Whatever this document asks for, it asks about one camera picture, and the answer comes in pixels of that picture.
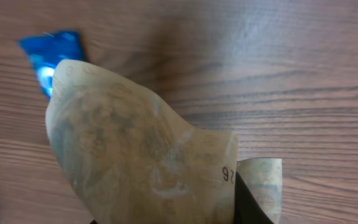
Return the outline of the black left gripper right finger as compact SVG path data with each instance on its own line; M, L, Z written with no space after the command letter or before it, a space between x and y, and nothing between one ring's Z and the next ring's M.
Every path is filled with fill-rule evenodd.
M240 174L236 174L233 224L273 224L263 212Z

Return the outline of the blue Oreo cookie pack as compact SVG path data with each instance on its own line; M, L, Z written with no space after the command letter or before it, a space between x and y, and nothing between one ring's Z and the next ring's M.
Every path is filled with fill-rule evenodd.
M53 74L62 60L86 60L80 34L73 30L24 37L18 44L25 52L40 89L47 98L52 96Z

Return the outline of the beige paper bag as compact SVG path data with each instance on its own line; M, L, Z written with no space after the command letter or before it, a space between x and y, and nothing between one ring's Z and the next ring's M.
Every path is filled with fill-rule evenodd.
M52 151L97 223L233 223L236 174L278 223L282 160L239 160L237 136L200 129L156 93L79 60L53 75Z

